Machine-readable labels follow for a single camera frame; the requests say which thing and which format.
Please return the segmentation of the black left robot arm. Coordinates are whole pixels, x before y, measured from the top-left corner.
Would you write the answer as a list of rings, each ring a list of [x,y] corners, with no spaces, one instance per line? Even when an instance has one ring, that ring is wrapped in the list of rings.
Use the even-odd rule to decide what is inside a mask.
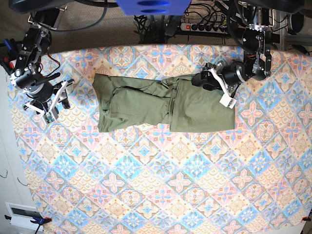
[[[241,39],[234,32],[236,13],[240,15],[246,26]],[[271,75],[271,32],[274,20],[270,20],[273,12],[268,8],[253,3],[238,3],[233,0],[227,12],[227,28],[235,43],[244,50],[243,61],[234,61],[228,66],[207,63],[202,71],[196,74],[191,83],[206,90],[222,90],[234,96],[239,86],[251,78],[264,80]]]

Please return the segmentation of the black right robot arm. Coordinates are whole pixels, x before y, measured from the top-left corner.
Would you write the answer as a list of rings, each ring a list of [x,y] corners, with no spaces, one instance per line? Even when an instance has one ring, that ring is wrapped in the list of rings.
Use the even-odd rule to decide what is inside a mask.
[[[61,103],[64,109],[70,108],[66,86],[72,80],[52,85],[50,81],[58,78],[60,73],[51,72],[48,75],[41,73],[43,65],[41,57],[47,55],[52,43],[50,30],[55,29],[56,22],[64,8],[52,8],[37,11],[29,17],[31,26],[26,32],[19,51],[16,64],[11,72],[14,76],[12,84],[24,91],[30,98],[25,103],[24,110],[32,109],[37,114],[58,114],[56,104]]]

